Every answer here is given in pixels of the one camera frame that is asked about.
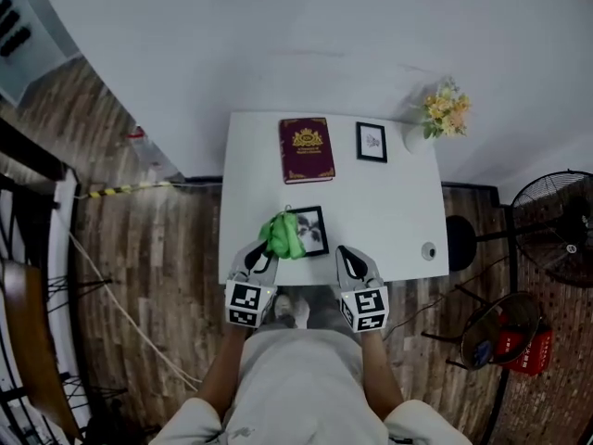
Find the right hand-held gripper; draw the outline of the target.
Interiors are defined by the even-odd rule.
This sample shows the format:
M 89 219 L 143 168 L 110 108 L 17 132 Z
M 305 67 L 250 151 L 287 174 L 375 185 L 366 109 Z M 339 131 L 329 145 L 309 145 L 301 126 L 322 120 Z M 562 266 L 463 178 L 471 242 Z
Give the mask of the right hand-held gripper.
M 389 316 L 388 288 L 375 261 L 361 250 L 340 245 L 335 251 L 340 287 L 339 310 L 354 333 L 385 328 Z

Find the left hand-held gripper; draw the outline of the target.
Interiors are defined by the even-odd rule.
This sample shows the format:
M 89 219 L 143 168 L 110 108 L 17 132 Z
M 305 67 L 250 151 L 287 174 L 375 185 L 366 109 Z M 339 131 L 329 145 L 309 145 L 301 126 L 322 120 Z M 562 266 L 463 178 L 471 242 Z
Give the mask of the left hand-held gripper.
M 258 329 L 270 310 L 277 293 L 276 286 L 254 284 L 248 279 L 252 269 L 265 252 L 267 242 L 256 240 L 241 248 L 231 265 L 231 278 L 224 289 L 224 314 L 228 324 Z M 279 259 L 266 257 L 265 263 L 253 271 L 257 279 L 274 279 Z

